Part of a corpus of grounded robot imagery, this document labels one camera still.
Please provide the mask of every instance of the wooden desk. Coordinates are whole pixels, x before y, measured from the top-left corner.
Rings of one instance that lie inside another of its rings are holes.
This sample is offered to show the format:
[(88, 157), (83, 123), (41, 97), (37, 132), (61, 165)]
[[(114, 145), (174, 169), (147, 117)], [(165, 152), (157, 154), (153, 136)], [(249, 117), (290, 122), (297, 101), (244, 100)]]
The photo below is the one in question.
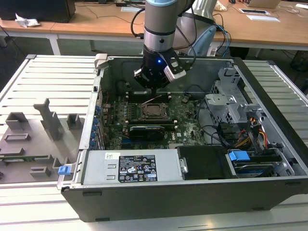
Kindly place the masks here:
[[(230, 5), (228, 0), (220, 0), (225, 6)], [(282, 1), (280, 6), (293, 6), (296, 2)], [(232, 4), (236, 9), (252, 9), (243, 3), (236, 2)], [(224, 19), (224, 27), (231, 34), (231, 46), (237, 47), (255, 47), (255, 48), (273, 48), (283, 47), (283, 49), (307, 50), (308, 48), (308, 10), (300, 9), (300, 17), (297, 14), (291, 14), (291, 10), (285, 7), (276, 9), (257, 8), (268, 11), (270, 16), (279, 17), (280, 22), (252, 21), (243, 13), (239, 13), (234, 8), (228, 8), (226, 12), (214, 11), (213, 14), (220, 13)], [(221, 17), (215, 16), (216, 22), (222, 24)], [(217, 32), (214, 41), (222, 41), (223, 35)]]
[[(116, 7), (116, 5), (97, 6), (86, 3), (75, 5), (76, 12), (71, 21), (55, 23), (51, 28), (52, 33), (134, 37), (130, 31), (130, 22), (135, 12), (122, 12), (121, 7)], [(134, 30), (136, 32), (143, 31), (143, 22), (144, 13), (140, 13), (135, 20)]]
[[(225, 6), (230, 5), (228, 0), (220, 0)], [(284, 2), (280, 5), (295, 6), (295, 2)], [(236, 2), (234, 8), (248, 8), (246, 5)], [(299, 17), (284, 10), (276, 13), (277, 9), (265, 9), (272, 16), (278, 16), (281, 22), (252, 21), (246, 14), (241, 14), (233, 8), (220, 13), (224, 18), (225, 29), (232, 36), (231, 46), (282, 49), (282, 50), (308, 50), (308, 10), (300, 9)], [(0, 21), (1, 25), (11, 35), (16, 37), (48, 38), (55, 55), (60, 55), (57, 39), (85, 39), (111, 40), (111, 41), (138, 41), (130, 32), (130, 21), (135, 13), (122, 12), (115, 5), (95, 5), (90, 3), (76, 3), (76, 13), (68, 24), (40, 22), (41, 26), (23, 28), (14, 21)], [(216, 22), (221, 24), (219, 15), (215, 16)], [(136, 32), (143, 31), (144, 14), (141, 13), (135, 20)], [(223, 41), (221, 32), (217, 32), (213, 46), (219, 46)]]

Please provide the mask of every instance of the blue latch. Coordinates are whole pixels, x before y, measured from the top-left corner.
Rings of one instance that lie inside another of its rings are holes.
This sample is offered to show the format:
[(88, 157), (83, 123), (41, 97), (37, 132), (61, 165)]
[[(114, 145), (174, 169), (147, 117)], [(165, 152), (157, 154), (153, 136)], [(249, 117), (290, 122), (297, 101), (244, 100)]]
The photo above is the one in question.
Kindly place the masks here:
[(71, 166), (61, 166), (59, 167), (58, 174), (59, 175), (71, 175)]
[(229, 153), (231, 161), (233, 160), (250, 160), (250, 157), (246, 151), (232, 151)]

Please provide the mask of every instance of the regulatory label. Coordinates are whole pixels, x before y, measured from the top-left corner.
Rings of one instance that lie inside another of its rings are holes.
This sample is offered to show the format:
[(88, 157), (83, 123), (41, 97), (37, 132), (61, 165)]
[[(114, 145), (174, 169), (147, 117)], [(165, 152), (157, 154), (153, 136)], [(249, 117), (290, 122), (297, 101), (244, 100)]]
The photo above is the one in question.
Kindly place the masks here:
[(155, 155), (127, 155), (119, 157), (121, 183), (157, 181)]

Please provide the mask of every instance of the table leg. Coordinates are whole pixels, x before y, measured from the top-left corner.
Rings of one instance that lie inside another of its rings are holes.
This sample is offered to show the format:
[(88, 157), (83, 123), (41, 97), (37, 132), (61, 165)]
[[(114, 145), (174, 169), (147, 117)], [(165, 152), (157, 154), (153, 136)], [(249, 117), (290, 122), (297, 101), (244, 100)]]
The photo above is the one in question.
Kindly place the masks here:
[(53, 54), (54, 55), (61, 55), (59, 44), (58, 44), (58, 36), (55, 35), (55, 34), (50, 34), (48, 39), (50, 41)]
[(258, 58), (259, 57), (259, 55), (262, 53), (262, 51), (263, 51), (263, 49), (258, 49), (257, 50), (257, 53), (256, 53), (256, 58)]
[(8, 44), (6, 44), (5, 36), (0, 36), (0, 47), (6, 47)]
[(90, 40), (91, 51), (96, 51), (95, 44), (93, 40)]

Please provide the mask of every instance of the yellow wire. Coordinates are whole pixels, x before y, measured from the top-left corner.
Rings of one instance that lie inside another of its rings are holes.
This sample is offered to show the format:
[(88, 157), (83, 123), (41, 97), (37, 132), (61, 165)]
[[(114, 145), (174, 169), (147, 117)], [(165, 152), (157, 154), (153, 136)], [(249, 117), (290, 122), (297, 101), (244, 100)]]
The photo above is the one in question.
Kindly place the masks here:
[(244, 145), (247, 141), (250, 141), (250, 138), (249, 138), (249, 137), (247, 137), (245, 140), (243, 140), (241, 143), (239, 143), (239, 144), (236, 145), (235, 147), (238, 148), (238, 147)]
[(263, 145), (264, 145), (264, 147), (266, 147), (265, 134), (263, 132), (261, 132), (261, 131), (259, 131), (259, 133), (262, 134), (262, 136), (263, 136)]

